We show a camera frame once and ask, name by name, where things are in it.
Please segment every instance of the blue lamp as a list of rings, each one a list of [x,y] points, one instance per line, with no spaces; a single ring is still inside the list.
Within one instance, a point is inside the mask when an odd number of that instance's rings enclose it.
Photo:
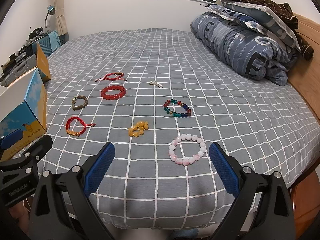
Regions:
[[[54,15],[56,13],[56,8],[54,6],[52,6],[51,4],[48,6],[48,13],[47,13],[47,16],[45,17],[45,20],[44,20],[44,27],[46,28],[47,27],[47,18],[48,18],[48,15]]]

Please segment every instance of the red beaded bracelet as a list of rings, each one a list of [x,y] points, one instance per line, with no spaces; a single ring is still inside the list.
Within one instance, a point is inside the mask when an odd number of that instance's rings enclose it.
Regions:
[[[108,76],[112,76],[112,75],[120,75],[120,76],[115,77],[115,78],[108,78]],[[125,78],[122,78],[123,75],[124,74],[122,72],[109,73],[109,74],[105,75],[103,78],[97,79],[96,82],[97,81],[101,81],[101,80],[111,80],[111,81],[113,81],[113,80],[124,80],[124,81],[127,81]]]
[[[115,94],[115,95],[107,95],[106,92],[108,92],[110,90],[120,90],[120,92],[119,92],[119,94]],[[108,86],[108,87],[105,87],[103,90],[101,90],[101,96],[102,96],[102,98],[104,98],[106,100],[119,99],[119,98],[123,97],[125,94],[126,94],[125,88],[120,85]]]
[[[83,126],[84,128],[80,131],[80,132],[75,132],[75,131],[70,131],[70,123],[73,120],[78,120]],[[80,136],[81,134],[83,134],[85,132],[85,130],[87,130],[87,126],[95,126],[95,123],[91,123],[91,124],[86,124],[81,118],[77,117],[77,116],[73,116],[70,117],[66,123],[66,130],[67,130],[67,134],[73,135],[73,136]]]

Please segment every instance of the curtain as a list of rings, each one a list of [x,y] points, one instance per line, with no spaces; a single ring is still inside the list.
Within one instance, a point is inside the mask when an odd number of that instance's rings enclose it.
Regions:
[[[56,28],[58,35],[61,36],[68,32],[66,19],[64,17],[64,0],[53,0],[54,6],[56,7]]]

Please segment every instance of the gray plaid bed sheet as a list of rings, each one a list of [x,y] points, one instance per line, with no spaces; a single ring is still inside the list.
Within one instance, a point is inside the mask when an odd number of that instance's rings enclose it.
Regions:
[[[319,125],[292,86],[238,75],[192,33],[158,28],[92,34],[66,43],[49,63],[47,134],[53,147],[39,173],[66,172],[112,142],[116,157],[89,199],[103,222],[118,228],[203,228],[223,219],[234,199],[208,153],[188,167],[169,159],[168,146],[182,133],[202,137],[207,149],[218,141],[255,172],[280,171],[288,186],[319,153]],[[127,82],[95,81],[111,72],[125,73]],[[127,94],[102,99],[101,89],[110,84],[123,85]],[[80,111],[71,109],[76,95],[89,100]],[[191,117],[169,116],[163,104],[170,98],[186,103]],[[65,124],[72,116],[96,126],[69,136]],[[140,120],[149,122],[149,130],[129,137],[128,127]],[[198,151],[192,141],[175,150],[179,157]],[[258,201],[256,195],[252,210]]]

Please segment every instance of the bracelet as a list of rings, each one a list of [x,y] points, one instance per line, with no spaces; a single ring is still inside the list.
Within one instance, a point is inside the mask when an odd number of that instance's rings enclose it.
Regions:
[[[176,113],[174,111],[171,111],[169,108],[168,108],[168,105],[170,103],[173,103],[173,104],[176,104],[178,106],[182,106],[187,112],[184,114],[184,113]],[[170,115],[173,115],[174,117],[188,117],[188,116],[191,116],[191,109],[189,108],[189,106],[187,106],[185,103],[182,103],[181,101],[177,101],[177,100],[174,100],[174,99],[168,99],[164,105],[164,110],[167,112],[167,114],[170,114]]]
[[[84,100],[84,104],[80,105],[80,106],[75,106],[75,103],[76,103],[77,99],[83,99]],[[71,104],[72,104],[72,109],[74,111],[80,110],[82,108],[85,108],[88,105],[88,99],[85,96],[76,96],[71,100]]]
[[[84,128],[80,131],[80,132],[75,132],[75,131],[71,131],[70,129],[70,123],[73,120],[78,120],[83,126]],[[77,116],[73,116],[70,117],[66,123],[66,130],[67,130],[67,134],[73,135],[73,136],[80,136],[81,134],[83,134],[85,132],[85,130],[87,129],[87,126],[95,126],[95,123],[91,123],[91,124],[86,124],[81,118],[77,117]]]
[[[149,85],[156,85],[157,87],[162,88],[162,84],[160,84],[159,82],[156,82],[156,81],[152,81],[152,80],[149,82]]]
[[[133,127],[128,129],[129,136],[138,137],[139,135],[143,135],[144,131],[149,129],[149,124],[147,121],[137,122]]]
[[[178,144],[178,142],[180,142],[181,140],[185,140],[187,139],[188,141],[193,140],[196,141],[197,143],[200,144],[200,151],[193,155],[191,158],[178,158],[177,155],[174,154],[174,150]],[[169,146],[169,156],[170,159],[175,162],[178,165],[183,165],[183,166],[188,166],[189,164],[194,163],[195,161],[198,161],[205,153],[206,148],[205,148],[205,142],[203,141],[202,138],[198,138],[198,136],[196,135],[191,135],[191,134],[182,134],[180,136],[178,136],[177,138],[175,138],[174,140],[172,140],[170,146]]]
[[[115,94],[115,95],[107,95],[106,92],[111,91],[111,90],[120,90],[120,92],[119,92],[119,94]],[[119,99],[119,98],[123,97],[125,94],[126,94],[126,91],[123,86],[112,85],[112,86],[105,87],[103,90],[101,90],[100,95],[102,96],[102,98],[104,98],[106,100],[114,100],[114,99]]]
[[[108,78],[108,76],[112,76],[112,75],[120,75],[118,77],[115,77],[115,78]],[[124,81],[127,81],[125,78],[122,78],[123,77],[123,73],[122,72],[114,72],[114,73],[109,73],[109,74],[106,74],[103,78],[99,78],[96,80],[97,81],[101,81],[101,80],[124,80]]]

